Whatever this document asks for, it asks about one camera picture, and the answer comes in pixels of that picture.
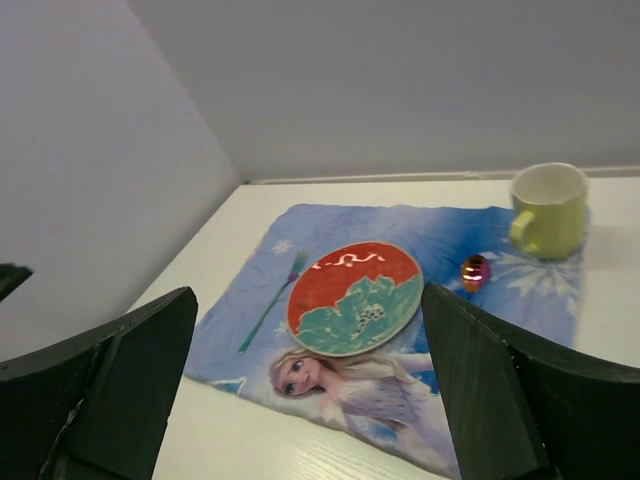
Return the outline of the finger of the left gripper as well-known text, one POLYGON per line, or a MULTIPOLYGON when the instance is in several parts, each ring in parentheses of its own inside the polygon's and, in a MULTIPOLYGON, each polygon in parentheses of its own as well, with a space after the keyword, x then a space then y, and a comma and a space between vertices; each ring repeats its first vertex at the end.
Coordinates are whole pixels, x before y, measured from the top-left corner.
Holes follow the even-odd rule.
POLYGON ((21 284, 23 284, 33 271, 27 266, 11 263, 0 264, 0 301, 7 298, 21 284))

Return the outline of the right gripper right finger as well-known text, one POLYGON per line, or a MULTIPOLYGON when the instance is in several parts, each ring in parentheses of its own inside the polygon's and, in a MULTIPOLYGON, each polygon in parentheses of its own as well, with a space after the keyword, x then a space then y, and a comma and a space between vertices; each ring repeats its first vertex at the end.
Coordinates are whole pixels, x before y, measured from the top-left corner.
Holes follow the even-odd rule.
POLYGON ((639 371, 506 322, 445 287, 421 303, 464 479, 636 479, 639 371))

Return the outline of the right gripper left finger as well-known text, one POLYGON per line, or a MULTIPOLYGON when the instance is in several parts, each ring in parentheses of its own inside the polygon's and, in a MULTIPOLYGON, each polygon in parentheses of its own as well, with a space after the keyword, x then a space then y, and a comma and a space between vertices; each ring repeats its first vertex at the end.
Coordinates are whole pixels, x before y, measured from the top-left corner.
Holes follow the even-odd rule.
POLYGON ((2 478, 151 478, 197 312, 178 288, 2 362, 2 478))

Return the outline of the iridescent spoon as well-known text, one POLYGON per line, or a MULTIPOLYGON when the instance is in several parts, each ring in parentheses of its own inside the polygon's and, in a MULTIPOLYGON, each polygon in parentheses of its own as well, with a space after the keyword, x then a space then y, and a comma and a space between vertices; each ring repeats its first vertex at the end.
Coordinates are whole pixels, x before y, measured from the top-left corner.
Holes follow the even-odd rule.
POLYGON ((479 292, 491 277, 489 260, 481 254, 469 256, 461 266, 460 276, 466 292, 479 292))

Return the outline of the red and blue plate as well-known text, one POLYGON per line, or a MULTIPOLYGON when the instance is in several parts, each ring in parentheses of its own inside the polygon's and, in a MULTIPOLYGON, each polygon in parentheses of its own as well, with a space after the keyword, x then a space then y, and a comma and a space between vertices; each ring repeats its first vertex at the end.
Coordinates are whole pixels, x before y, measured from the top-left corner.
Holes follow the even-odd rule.
POLYGON ((353 243, 316 260, 289 295, 293 339, 328 357, 374 350, 416 315, 424 276, 419 263, 386 242, 353 243))

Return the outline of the blue princess print cloth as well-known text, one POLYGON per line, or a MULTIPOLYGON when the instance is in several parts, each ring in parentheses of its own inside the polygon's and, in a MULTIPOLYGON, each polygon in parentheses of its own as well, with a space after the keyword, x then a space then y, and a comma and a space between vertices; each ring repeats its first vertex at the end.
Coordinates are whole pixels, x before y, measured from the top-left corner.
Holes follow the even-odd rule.
POLYGON ((471 255, 491 277, 471 303, 560 344, 575 330, 583 256, 543 261, 515 250, 510 210, 298 204, 278 217, 227 291, 195 329, 186 375, 276 411, 345 431, 428 470, 457 477, 454 447, 426 339, 416 315, 393 339, 349 357, 313 353, 292 337, 280 296, 249 348, 237 353, 284 283, 298 251, 316 260, 353 243, 386 242, 420 265, 424 286, 463 294, 471 255))

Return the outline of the white cup yellow handle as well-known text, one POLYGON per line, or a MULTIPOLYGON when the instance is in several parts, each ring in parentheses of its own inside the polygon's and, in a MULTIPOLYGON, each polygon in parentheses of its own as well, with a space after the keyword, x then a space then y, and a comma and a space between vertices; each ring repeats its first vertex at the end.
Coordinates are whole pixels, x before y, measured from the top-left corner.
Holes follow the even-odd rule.
POLYGON ((588 191, 586 174, 567 163, 543 163, 519 171, 510 187, 513 247, 542 260, 570 256, 585 234, 588 191))

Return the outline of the iridescent fork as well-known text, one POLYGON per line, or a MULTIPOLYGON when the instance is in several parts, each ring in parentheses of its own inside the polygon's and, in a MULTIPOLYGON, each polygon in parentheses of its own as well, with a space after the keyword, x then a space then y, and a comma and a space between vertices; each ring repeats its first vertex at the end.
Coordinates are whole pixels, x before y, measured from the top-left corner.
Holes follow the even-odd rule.
POLYGON ((251 345, 251 343, 254 340, 255 336, 259 332, 261 326, 263 325, 266 317, 268 316, 268 314, 270 313, 270 311, 272 310, 274 305, 277 303, 277 301, 279 300, 280 296, 283 294, 284 290, 299 278, 299 276, 301 275, 301 273, 302 273, 302 271, 303 271, 303 269, 305 267, 307 258, 308 258, 308 254, 306 252, 304 252, 304 251, 298 251, 296 253, 296 256, 295 256, 295 258, 293 260, 293 263, 291 265, 291 268, 290 268, 290 271, 289 271, 289 273, 287 275, 286 280, 279 287, 279 289, 277 290, 275 295, 272 297, 272 299, 268 303, 267 307, 265 308, 265 310, 261 314, 260 318, 258 319, 256 324, 254 325, 254 327, 251 329, 251 331, 249 332, 249 334, 247 335, 245 340, 242 342, 241 346, 239 347, 239 349, 237 351, 237 353, 239 355, 243 354, 249 348, 249 346, 251 345))

